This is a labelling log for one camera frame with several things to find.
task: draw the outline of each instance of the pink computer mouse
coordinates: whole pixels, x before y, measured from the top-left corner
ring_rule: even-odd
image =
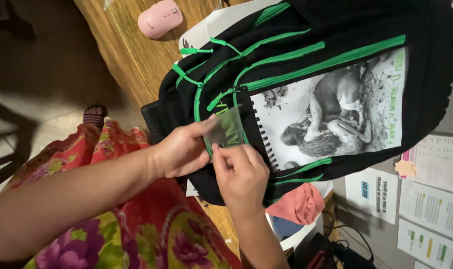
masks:
[[[182,21],[183,15],[178,5],[173,0],[163,0],[139,15],[138,26],[148,38],[157,39]]]

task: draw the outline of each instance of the backpack handle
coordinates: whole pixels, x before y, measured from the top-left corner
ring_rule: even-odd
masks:
[[[286,0],[311,25],[312,30],[344,25],[391,11],[387,0]]]

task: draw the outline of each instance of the printed image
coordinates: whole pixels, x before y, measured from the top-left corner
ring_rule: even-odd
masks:
[[[407,48],[251,97],[279,170],[401,145]]]

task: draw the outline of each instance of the backpack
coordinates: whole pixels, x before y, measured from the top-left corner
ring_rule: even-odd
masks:
[[[453,8],[446,0],[286,0],[181,52],[190,55],[142,109],[146,121],[157,119],[150,131],[158,142],[242,104],[244,142],[271,169],[268,206],[303,183],[397,156],[437,127],[452,90]],[[241,143],[225,135],[227,146]],[[188,178],[208,203],[224,205],[212,164]]]

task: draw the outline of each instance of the pink cloth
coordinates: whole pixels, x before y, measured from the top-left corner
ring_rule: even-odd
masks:
[[[314,222],[324,207],[324,200],[318,189],[310,183],[304,183],[267,207],[266,213],[307,225]]]

